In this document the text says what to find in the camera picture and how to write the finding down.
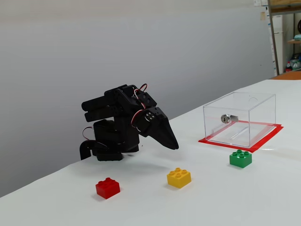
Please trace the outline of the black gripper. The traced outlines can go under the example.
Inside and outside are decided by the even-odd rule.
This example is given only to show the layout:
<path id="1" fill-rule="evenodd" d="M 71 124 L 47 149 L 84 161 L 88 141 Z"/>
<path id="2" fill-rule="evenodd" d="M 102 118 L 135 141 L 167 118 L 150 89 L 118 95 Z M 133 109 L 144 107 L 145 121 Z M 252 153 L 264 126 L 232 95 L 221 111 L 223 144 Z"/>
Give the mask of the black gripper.
<path id="1" fill-rule="evenodd" d="M 141 136 L 150 136 L 166 148 L 179 148 L 169 120 L 159 107 L 151 107 L 138 113 L 137 129 Z"/>

